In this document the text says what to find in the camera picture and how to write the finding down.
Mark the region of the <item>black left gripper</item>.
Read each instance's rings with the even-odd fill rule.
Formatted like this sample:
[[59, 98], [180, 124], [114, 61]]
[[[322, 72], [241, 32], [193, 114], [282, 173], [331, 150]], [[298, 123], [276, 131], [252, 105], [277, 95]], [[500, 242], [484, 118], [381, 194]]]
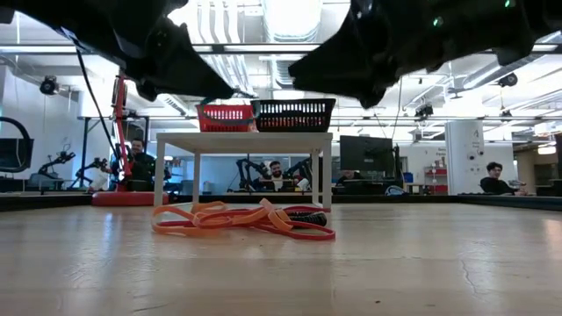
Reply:
[[168, 15], [187, 0], [119, 1], [114, 8], [114, 33], [127, 57], [125, 73], [141, 97], [160, 94], [197, 97], [255, 97], [232, 88], [194, 50], [186, 25]]

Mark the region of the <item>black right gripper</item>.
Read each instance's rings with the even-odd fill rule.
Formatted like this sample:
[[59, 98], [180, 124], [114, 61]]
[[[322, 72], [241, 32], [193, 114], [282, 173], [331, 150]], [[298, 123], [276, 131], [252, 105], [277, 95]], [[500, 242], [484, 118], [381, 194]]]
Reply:
[[429, 0], [352, 1], [340, 29], [289, 67], [293, 86], [353, 95], [365, 109], [377, 105], [434, 12]]

